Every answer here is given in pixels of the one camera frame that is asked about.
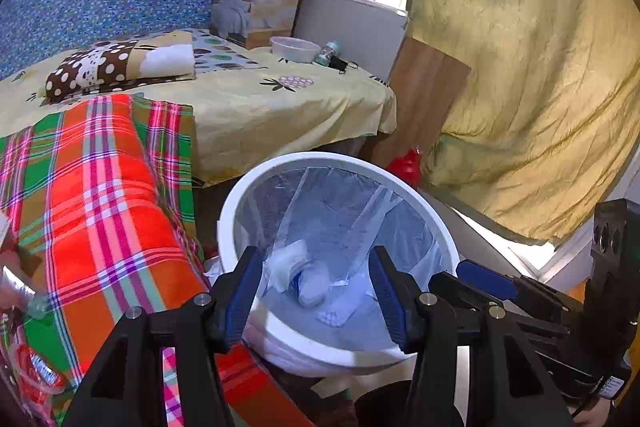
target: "red bottle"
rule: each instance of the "red bottle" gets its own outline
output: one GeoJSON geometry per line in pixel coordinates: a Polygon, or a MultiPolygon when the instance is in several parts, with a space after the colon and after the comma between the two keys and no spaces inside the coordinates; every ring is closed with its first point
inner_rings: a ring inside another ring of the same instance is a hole
{"type": "Polygon", "coordinates": [[[420,172],[420,151],[412,148],[404,156],[397,156],[386,166],[386,170],[400,178],[404,183],[417,188],[422,173],[420,172]]]}

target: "clear plastic bag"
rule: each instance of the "clear plastic bag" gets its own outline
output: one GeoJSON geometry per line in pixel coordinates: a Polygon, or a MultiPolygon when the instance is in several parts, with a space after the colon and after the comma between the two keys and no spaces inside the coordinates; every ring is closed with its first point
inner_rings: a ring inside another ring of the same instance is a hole
{"type": "Polygon", "coordinates": [[[257,245],[269,258],[303,240],[308,261],[326,263],[330,288],[316,309],[301,306],[293,287],[283,292],[265,283],[258,296],[291,328],[330,346],[393,346],[369,280],[372,247],[385,247],[423,290],[434,273],[454,272],[450,257],[440,254],[439,231],[394,191],[351,171],[306,168],[274,175],[247,195],[236,217],[241,250],[257,245]]]}

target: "pineapple print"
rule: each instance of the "pineapple print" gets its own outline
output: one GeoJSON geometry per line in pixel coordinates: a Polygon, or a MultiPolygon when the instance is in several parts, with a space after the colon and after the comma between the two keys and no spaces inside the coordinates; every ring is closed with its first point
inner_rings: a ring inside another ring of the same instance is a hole
{"type": "Polygon", "coordinates": [[[303,89],[304,87],[309,87],[314,85],[314,81],[310,78],[302,78],[301,76],[281,76],[278,80],[265,78],[266,82],[261,82],[261,86],[273,86],[272,91],[277,91],[279,89],[287,89],[289,91],[295,92],[295,87],[298,89],[303,89]]]}

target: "white sticker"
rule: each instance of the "white sticker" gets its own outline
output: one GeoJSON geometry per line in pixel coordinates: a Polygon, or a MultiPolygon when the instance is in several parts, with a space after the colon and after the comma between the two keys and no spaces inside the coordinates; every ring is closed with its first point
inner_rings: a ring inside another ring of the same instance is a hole
{"type": "Polygon", "coordinates": [[[622,388],[624,384],[624,380],[620,380],[620,378],[616,377],[610,377],[604,387],[600,390],[600,396],[607,400],[611,400],[614,396],[616,396],[616,394],[618,393],[618,391],[620,391],[620,388],[622,388]]]}

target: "bowl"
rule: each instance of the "bowl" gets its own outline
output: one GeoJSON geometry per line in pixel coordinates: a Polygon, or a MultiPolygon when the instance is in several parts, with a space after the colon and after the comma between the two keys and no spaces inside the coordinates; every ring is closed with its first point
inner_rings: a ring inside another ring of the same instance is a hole
{"type": "Polygon", "coordinates": [[[274,55],[291,62],[308,64],[313,62],[320,52],[320,46],[317,44],[293,37],[271,37],[270,42],[274,55]]]}

